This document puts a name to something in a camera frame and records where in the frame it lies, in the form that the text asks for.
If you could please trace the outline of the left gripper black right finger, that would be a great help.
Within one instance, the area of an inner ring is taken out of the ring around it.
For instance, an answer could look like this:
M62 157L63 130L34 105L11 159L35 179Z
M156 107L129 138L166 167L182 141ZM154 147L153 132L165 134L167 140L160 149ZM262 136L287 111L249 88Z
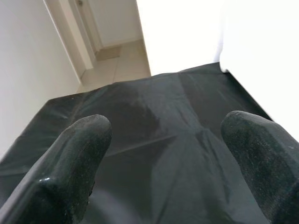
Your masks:
M299 142L261 116L232 111L221 135L271 224L299 224Z

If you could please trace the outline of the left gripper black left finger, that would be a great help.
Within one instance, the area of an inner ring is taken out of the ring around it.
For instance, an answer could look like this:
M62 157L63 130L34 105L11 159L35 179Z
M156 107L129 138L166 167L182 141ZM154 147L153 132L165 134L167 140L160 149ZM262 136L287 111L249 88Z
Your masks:
M0 224L79 224L112 139L102 115L66 128L0 208Z

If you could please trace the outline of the black fabric table cover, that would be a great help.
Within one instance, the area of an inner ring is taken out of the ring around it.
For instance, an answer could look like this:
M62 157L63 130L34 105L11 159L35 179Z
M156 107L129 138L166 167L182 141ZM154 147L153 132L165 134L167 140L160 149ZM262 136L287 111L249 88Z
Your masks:
M271 120L218 63L51 99L0 162L0 208L61 132L98 114L112 139L79 224L271 224L221 135L232 111Z

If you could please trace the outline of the white door frame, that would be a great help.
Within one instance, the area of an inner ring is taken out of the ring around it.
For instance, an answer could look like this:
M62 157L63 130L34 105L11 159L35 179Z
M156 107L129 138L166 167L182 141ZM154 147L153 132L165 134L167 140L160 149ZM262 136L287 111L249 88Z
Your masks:
M43 0L59 38L81 82L103 48L89 0Z

